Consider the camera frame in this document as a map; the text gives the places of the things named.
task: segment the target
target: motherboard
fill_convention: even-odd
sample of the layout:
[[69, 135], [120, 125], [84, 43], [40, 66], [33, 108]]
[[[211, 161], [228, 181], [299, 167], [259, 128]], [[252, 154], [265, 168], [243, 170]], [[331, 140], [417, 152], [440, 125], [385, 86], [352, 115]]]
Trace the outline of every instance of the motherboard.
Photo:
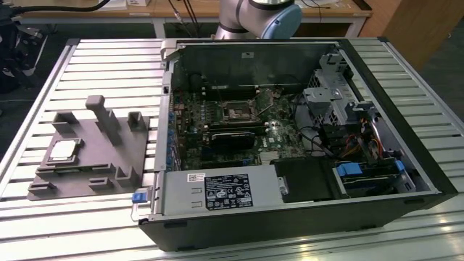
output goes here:
[[268, 165], [305, 155], [291, 117], [295, 95], [256, 88], [255, 97], [227, 100], [221, 90], [173, 93], [183, 170]]

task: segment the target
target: slotted metal surface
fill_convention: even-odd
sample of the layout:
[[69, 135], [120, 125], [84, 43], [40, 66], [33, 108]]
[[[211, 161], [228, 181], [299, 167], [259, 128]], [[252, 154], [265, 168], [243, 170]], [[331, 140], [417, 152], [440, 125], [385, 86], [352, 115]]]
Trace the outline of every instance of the slotted metal surface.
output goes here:
[[[92, 119], [93, 114], [84, 110], [89, 94], [107, 96], [105, 105], [116, 116], [139, 110], [151, 117], [143, 184], [153, 180], [163, 76], [157, 67], [160, 41], [81, 40], [61, 55], [23, 142], [13, 141], [17, 151], [7, 162], [0, 183], [0, 260], [459, 259], [464, 254], [461, 123], [420, 79], [407, 72], [393, 51], [373, 39], [352, 40], [352, 44], [457, 187], [459, 196], [379, 229], [175, 253], [160, 251], [136, 227], [129, 194], [28, 201], [27, 188], [51, 141], [55, 113], [71, 109], [79, 119]], [[148, 206], [139, 211], [147, 212]]]

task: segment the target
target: power supply label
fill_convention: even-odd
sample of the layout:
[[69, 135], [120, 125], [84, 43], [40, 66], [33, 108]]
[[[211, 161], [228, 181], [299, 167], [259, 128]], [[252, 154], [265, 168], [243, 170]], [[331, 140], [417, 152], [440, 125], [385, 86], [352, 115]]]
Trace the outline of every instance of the power supply label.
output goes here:
[[248, 174], [204, 177], [204, 188], [208, 210], [253, 206]]

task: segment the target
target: blue latch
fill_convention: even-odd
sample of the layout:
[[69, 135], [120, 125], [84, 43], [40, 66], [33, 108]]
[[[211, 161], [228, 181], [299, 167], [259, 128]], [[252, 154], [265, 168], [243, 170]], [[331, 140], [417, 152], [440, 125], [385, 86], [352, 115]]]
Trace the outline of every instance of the blue latch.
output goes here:
[[147, 200], [147, 192], [135, 192], [132, 194], [132, 203], [139, 204], [139, 203], [145, 203], [148, 202]]
[[343, 177], [345, 175], [360, 175], [363, 174], [361, 167], [359, 163], [344, 163], [336, 167], [336, 172], [339, 176]]
[[396, 163], [396, 167], [399, 167], [399, 171], [403, 172], [403, 170], [405, 169], [405, 168], [404, 168], [403, 161], [396, 160], [395, 163]]

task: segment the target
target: wooden cabinet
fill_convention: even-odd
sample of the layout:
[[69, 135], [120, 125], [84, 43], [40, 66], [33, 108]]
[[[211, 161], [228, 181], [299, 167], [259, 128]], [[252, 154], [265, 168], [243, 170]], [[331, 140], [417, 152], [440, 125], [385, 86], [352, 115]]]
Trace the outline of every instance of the wooden cabinet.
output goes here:
[[372, 7], [360, 37], [385, 36], [420, 70], [464, 16], [464, 0], [365, 0]]

